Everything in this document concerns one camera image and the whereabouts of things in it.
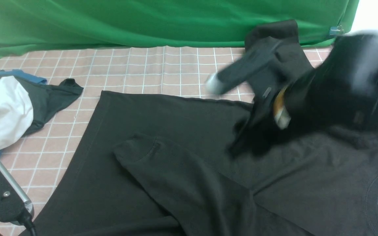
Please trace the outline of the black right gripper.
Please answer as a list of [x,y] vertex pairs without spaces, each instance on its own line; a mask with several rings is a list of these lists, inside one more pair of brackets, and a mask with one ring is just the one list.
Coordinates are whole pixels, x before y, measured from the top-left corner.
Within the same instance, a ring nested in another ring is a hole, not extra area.
[[277,94],[290,82],[292,78],[286,76],[264,76],[247,81],[254,93],[253,105],[249,116],[234,126],[235,139],[228,146],[230,155],[264,154],[271,147],[294,139],[294,132],[280,129],[273,115]]

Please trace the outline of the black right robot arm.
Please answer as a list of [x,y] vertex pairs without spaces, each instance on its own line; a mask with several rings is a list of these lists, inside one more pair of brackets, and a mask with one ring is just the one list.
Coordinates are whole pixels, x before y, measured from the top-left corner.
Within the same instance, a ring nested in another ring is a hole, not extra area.
[[294,76],[277,59],[282,42],[271,39],[219,72],[235,85],[248,81],[255,94],[249,118],[238,124],[229,146],[239,155],[258,144],[259,151],[316,130],[342,126],[378,131],[378,31],[336,39],[318,67]]

